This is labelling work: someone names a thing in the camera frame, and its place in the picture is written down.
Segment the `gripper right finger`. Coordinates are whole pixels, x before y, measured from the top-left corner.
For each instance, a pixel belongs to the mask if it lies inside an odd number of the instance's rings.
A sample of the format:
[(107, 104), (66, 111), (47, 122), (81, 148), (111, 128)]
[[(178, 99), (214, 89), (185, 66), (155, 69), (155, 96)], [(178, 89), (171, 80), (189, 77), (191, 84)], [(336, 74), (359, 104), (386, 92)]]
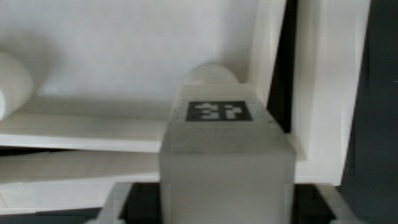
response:
[(329, 184), (297, 184), (290, 224), (368, 224)]

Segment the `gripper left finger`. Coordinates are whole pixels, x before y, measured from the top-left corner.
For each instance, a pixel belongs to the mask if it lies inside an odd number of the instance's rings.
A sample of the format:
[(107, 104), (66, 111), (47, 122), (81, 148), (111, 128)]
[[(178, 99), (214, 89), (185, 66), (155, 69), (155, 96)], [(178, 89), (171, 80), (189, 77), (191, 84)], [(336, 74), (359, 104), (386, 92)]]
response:
[(114, 185), (97, 224), (162, 224), (157, 182)]

